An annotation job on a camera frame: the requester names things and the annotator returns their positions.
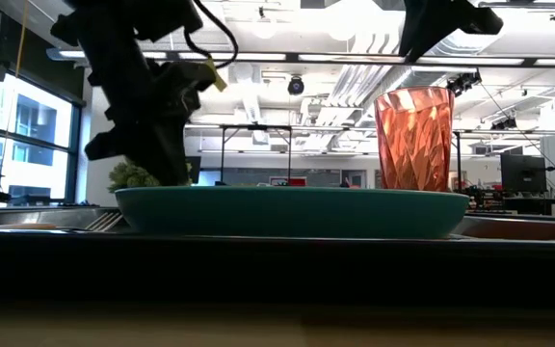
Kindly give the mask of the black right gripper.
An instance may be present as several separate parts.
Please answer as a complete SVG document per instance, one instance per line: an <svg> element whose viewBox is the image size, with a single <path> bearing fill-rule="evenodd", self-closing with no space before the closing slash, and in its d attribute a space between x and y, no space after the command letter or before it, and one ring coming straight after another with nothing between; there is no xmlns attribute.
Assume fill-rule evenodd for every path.
<svg viewBox="0 0 555 347"><path fill-rule="evenodd" d="M480 31L479 8L468 0L404 0L406 17L399 55L414 63L452 29Z"/></svg>

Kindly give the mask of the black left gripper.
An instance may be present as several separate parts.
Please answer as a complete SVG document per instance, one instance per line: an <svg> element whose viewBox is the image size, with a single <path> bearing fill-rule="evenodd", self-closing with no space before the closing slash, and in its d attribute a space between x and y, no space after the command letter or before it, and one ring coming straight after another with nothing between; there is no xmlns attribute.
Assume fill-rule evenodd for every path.
<svg viewBox="0 0 555 347"><path fill-rule="evenodd" d="M134 40L89 40L87 60L88 80L105 93L107 118L116 124L89 141L88 159L122 155L163 186L186 185L184 122L200 107L199 91L158 86L162 64L146 58ZM161 118L179 121L154 121Z"/></svg>

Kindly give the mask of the orange faceted plastic cup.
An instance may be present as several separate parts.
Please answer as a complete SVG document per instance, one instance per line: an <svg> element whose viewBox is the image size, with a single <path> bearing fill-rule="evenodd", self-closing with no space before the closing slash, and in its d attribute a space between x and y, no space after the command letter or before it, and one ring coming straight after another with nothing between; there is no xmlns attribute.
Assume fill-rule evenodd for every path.
<svg viewBox="0 0 555 347"><path fill-rule="evenodd" d="M455 94L442 87L384 93L375 103L385 189L448 190Z"/></svg>

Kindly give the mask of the teal round plate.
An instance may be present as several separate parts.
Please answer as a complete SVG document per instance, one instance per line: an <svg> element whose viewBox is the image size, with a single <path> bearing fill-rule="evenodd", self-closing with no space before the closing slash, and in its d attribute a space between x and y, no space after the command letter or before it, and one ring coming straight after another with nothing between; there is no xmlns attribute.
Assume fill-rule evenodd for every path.
<svg viewBox="0 0 555 347"><path fill-rule="evenodd" d="M441 239L462 221L465 195L314 187L143 187L115 193L148 234L346 239Z"/></svg>

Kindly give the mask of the black plastic tray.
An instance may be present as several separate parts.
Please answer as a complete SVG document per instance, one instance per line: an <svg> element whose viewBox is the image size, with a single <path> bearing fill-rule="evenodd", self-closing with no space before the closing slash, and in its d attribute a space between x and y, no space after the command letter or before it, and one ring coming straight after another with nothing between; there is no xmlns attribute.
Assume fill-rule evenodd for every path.
<svg viewBox="0 0 555 347"><path fill-rule="evenodd" d="M0 298L555 308L555 242L178 237L0 209Z"/></svg>

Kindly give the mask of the green potted succulent plant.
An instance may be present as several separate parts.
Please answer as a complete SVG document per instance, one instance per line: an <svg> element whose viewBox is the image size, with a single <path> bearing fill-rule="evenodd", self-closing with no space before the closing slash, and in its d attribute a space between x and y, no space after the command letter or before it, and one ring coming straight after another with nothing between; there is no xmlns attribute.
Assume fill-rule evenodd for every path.
<svg viewBox="0 0 555 347"><path fill-rule="evenodd" d="M109 172L109 179L111 181L108 186L110 193L126 188L161 186L157 178L129 160L116 164Z"/></svg>

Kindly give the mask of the dark flat screen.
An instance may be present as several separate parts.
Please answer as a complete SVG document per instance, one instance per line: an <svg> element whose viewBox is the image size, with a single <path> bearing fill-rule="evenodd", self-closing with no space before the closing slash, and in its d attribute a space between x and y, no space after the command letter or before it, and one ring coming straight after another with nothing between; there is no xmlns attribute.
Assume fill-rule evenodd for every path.
<svg viewBox="0 0 555 347"><path fill-rule="evenodd" d="M190 182L192 184L197 184L199 180L199 172L201 167L201 157L200 156L189 156L186 158L188 165L188 173Z"/></svg>

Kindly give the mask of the black ceiling spotlight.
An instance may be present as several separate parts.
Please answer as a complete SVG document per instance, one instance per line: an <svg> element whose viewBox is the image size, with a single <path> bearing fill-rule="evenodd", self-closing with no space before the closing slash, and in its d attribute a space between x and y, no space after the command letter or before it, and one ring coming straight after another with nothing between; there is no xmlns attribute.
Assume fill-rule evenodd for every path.
<svg viewBox="0 0 555 347"><path fill-rule="evenodd" d="M459 97L481 82L481 74L476 70L475 72L461 73L457 77L449 79L446 89L451 91L455 97Z"/></svg>

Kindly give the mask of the black beam with light strips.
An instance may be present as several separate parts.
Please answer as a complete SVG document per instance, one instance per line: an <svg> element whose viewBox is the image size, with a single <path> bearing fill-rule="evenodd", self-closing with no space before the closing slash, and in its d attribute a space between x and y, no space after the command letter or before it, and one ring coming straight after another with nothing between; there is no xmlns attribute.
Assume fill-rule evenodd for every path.
<svg viewBox="0 0 555 347"><path fill-rule="evenodd" d="M85 59L84 52L80 50L48 48L46 54L53 61L80 62ZM146 51L144 55L146 58L156 61L203 61L205 59L198 53L183 51ZM420 67L555 68L555 57L423 56L415 62L407 62L406 58L397 55L351 53L242 52L238 54L235 62Z"/></svg>

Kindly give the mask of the black computer monitor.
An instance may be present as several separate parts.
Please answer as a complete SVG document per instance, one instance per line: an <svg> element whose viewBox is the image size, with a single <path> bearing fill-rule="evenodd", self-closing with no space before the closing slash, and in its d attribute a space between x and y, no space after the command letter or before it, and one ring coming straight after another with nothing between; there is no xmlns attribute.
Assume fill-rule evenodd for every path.
<svg viewBox="0 0 555 347"><path fill-rule="evenodd" d="M546 166L542 157L502 154L501 181L505 191L542 193L546 191Z"/></svg>

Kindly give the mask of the black tubular station frame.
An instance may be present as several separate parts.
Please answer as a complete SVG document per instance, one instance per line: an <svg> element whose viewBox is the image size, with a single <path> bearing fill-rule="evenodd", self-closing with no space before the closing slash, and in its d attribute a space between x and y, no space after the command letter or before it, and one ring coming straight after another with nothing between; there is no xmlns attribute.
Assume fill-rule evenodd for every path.
<svg viewBox="0 0 555 347"><path fill-rule="evenodd" d="M291 186L291 170L292 170L292 140L293 140L293 126L291 125L267 125L267 124L259 124L259 123L250 123L250 124L220 124L219 128L222 129L222 138L221 138L221 166L220 166L220 181L221 183L224 182L224 168L225 168L225 145L229 141L231 137L226 137L226 131L228 129L234 129L235 131L232 133L234 136L239 130L245 129L248 131L270 131L275 130L278 135L280 135L284 142L288 145L288 167L287 167L287 178L285 181L285 186ZM286 139L282 136L281 132L287 131L289 137Z"/></svg>
<svg viewBox="0 0 555 347"><path fill-rule="evenodd" d="M454 144L454 147L457 151L456 153L456 161L457 161L457 173L458 173L458 185L457 185L457 191L458 193L462 193L463 192L463 171L462 171L462 151L461 151L461 132L454 130L453 134L455 136L456 139L456 143Z"/></svg>

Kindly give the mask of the window with dark frame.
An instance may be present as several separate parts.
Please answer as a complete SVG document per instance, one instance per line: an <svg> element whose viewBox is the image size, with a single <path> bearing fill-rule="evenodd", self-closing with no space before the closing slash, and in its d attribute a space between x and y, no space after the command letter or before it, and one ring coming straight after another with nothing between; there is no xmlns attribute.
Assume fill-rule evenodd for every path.
<svg viewBox="0 0 555 347"><path fill-rule="evenodd" d="M0 81L0 193L8 205L72 202L80 107L12 74Z"/></svg>

